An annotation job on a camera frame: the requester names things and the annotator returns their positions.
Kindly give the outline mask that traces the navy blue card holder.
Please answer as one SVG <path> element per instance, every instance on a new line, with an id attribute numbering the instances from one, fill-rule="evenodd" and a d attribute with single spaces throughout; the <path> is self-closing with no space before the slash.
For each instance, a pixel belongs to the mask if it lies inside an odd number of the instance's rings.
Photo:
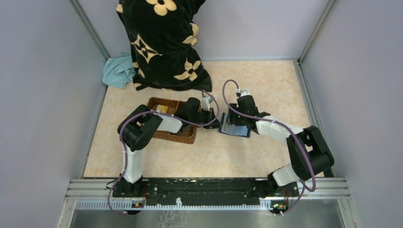
<path id="1" fill-rule="evenodd" d="M 247 126 L 236 126 L 229 124 L 226 113 L 222 113 L 221 127 L 218 129 L 218 132 L 230 136 L 250 138 L 250 130 L 247 128 Z"/>

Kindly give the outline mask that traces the brown woven divided basket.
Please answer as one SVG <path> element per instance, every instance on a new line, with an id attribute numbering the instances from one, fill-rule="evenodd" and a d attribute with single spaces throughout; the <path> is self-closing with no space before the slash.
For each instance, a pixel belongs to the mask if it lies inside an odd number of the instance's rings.
<path id="1" fill-rule="evenodd" d="M 184 101 L 170 100 L 165 98 L 151 97 L 147 103 L 147 107 L 156 111 L 157 105 L 166 105 L 169 107 L 168 113 L 157 113 L 163 121 L 155 132 L 153 138 L 172 141 L 176 143 L 193 144 L 195 141 L 197 128 L 193 125 L 183 123 L 173 118 L 180 103 Z"/>

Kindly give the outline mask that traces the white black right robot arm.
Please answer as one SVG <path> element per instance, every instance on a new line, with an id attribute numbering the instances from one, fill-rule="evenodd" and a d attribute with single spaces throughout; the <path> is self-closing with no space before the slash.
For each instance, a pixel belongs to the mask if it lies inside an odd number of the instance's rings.
<path id="1" fill-rule="evenodd" d="M 267 112 L 259 112 L 252 95 L 240 95 L 236 103 L 226 104 L 232 124 L 244 125 L 256 134 L 268 136 L 287 146 L 290 162 L 268 175 L 268 185 L 272 190 L 296 181 L 312 180 L 310 191 L 314 191 L 315 176 L 335 164 L 334 157 L 316 126 L 296 127 Z"/>

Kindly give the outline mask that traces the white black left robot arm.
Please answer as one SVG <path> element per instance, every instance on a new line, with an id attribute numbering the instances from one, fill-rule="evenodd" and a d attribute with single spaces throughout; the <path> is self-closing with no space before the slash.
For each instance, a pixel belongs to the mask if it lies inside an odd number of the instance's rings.
<path id="1" fill-rule="evenodd" d="M 123 146 L 123 169 L 116 186 L 135 192 L 142 189 L 143 149 L 152 138 L 192 144 L 198 127 L 219 128 L 211 107 L 214 101 L 212 95 L 190 97 L 185 102 L 152 97 L 148 105 L 138 106 L 117 129 Z"/>

